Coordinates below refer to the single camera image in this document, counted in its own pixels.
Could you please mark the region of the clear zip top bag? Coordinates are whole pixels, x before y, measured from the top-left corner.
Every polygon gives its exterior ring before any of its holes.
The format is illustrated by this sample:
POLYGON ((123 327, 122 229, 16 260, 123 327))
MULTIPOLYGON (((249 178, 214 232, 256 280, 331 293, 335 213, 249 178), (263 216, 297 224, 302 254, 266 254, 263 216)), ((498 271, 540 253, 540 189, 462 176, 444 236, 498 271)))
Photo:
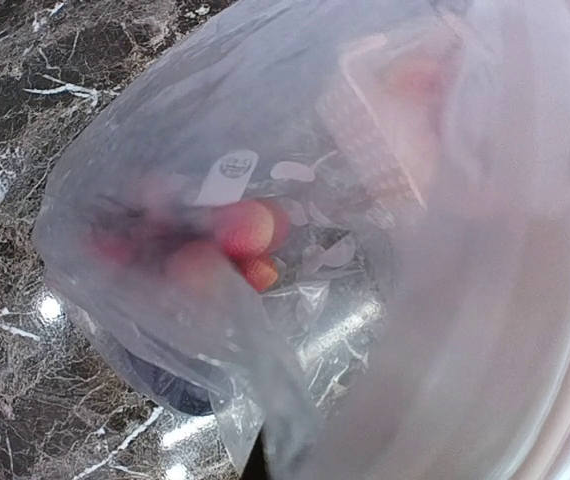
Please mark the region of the clear zip top bag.
POLYGON ((66 149, 33 241, 134 388, 126 351, 209 392, 241 471, 570 479, 570 1, 236 2, 66 149), (462 40, 436 171, 425 206, 384 203, 316 105, 349 43, 435 29, 462 40), (264 292, 87 249, 103 208, 249 199, 291 222, 264 292))

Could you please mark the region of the red lychee bunch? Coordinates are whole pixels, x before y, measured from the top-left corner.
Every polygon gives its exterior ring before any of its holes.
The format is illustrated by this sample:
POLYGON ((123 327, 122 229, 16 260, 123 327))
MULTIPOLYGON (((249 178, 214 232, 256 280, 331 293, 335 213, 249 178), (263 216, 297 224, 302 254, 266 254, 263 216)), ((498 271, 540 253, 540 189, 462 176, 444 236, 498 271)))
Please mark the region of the red lychee bunch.
POLYGON ((287 212, 269 199, 216 207, 99 210, 88 228, 87 249, 119 269, 159 273, 193 292, 217 280, 226 266, 254 290, 279 279, 273 252, 287 240, 287 212))

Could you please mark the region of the purple eggplant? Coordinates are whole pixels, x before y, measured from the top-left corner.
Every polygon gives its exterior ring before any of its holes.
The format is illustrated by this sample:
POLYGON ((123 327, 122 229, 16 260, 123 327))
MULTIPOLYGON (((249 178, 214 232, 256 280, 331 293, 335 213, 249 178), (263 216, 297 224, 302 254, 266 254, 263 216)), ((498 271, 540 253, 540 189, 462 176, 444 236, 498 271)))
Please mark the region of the purple eggplant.
POLYGON ((209 392, 126 351, 133 372, 151 397, 163 406, 190 416, 213 413, 209 392))

